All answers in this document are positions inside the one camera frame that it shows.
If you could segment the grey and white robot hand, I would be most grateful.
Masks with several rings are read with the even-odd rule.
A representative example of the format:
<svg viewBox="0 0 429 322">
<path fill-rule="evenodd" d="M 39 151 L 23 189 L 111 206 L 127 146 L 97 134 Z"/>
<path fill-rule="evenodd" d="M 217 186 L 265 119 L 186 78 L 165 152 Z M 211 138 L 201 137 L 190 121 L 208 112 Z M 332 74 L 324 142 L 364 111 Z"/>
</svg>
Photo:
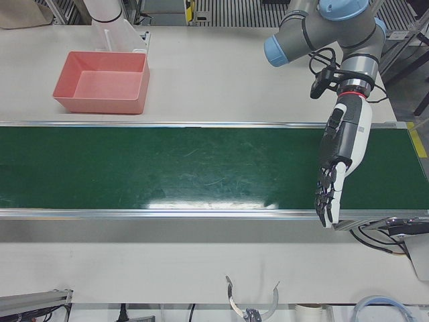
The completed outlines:
<svg viewBox="0 0 429 322">
<path fill-rule="evenodd" d="M 344 182 L 364 158 L 372 116 L 366 98 L 349 91 L 338 96 L 326 123 L 319 149 L 314 201 L 316 213 L 325 228 L 339 222 Z"/>
</svg>

